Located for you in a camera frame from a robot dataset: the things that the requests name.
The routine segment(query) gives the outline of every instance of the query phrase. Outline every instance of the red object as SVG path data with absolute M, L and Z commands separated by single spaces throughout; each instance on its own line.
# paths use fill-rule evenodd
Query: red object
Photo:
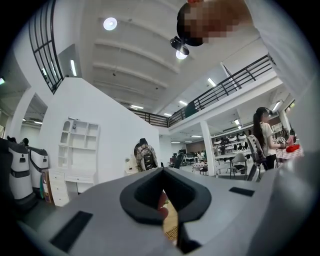
M 299 148 L 300 148 L 300 145 L 292 145 L 292 146 L 288 146 L 286 148 L 286 151 L 288 153 L 291 153 L 291 152 L 294 152 L 294 151 L 298 150 Z

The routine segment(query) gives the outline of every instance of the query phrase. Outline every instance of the metal railing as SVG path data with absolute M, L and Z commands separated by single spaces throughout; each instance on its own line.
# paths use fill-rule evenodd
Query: metal railing
M 140 118 L 148 122 L 150 125 L 166 127 L 166 128 L 169 127 L 169 119 L 167 117 L 164 117 L 158 114 L 152 114 L 152 113 L 147 113 L 139 110 L 134 110 L 130 108 L 128 108 L 128 110 L 135 113 L 137 116 L 139 116 Z
M 228 95 L 242 89 L 243 86 L 256 81 L 257 77 L 271 69 L 272 66 L 269 57 L 267 55 L 263 56 L 262 58 L 229 76 L 222 82 L 218 83 L 215 87 L 212 87 L 199 97 L 189 102 L 187 106 L 175 112 L 171 117 L 168 118 L 168 126 L 173 126 L 181 120 L 192 116 L 193 114 L 203 110 L 213 103 L 216 103 Z
M 47 1 L 29 21 L 29 38 L 39 70 L 54 94 L 62 82 L 54 38 L 56 0 Z

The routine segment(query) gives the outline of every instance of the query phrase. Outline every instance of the pillar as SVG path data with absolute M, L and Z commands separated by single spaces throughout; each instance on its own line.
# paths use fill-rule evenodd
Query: pillar
M 6 135 L 10 137 L 15 137 L 16 139 L 20 137 L 21 125 L 23 118 L 25 118 L 27 109 L 30 105 L 32 98 L 35 95 L 35 90 L 32 87 L 29 87 L 22 95 L 12 117 L 12 121 L 9 127 L 9 130 L 6 132 Z
M 214 176 L 215 175 L 215 157 L 214 157 L 214 151 L 213 151 L 212 140 L 211 140 L 208 123 L 207 121 L 201 121 L 200 125 L 202 129 L 202 136 L 203 136 L 205 151 L 206 151 L 208 174 L 210 176 Z

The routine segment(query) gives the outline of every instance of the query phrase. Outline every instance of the white appliance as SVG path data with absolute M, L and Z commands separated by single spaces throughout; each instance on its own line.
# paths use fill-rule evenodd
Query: white appliance
M 28 149 L 24 145 L 10 142 L 8 150 L 13 155 L 9 175 L 11 192 L 21 210 L 30 209 L 37 201 L 32 189 Z
M 42 170 L 48 169 L 48 153 L 44 149 L 28 147 L 29 167 L 31 173 L 32 188 L 36 195 L 40 194 L 40 180 L 42 179 Z

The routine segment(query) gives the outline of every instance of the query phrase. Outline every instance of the cardboard box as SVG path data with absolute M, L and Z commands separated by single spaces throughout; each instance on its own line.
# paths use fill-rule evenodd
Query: cardboard box
M 51 193 L 50 180 L 49 180 L 49 170 L 42 170 L 42 184 L 43 184 L 43 192 L 44 199 L 48 203 L 54 203 L 54 199 Z

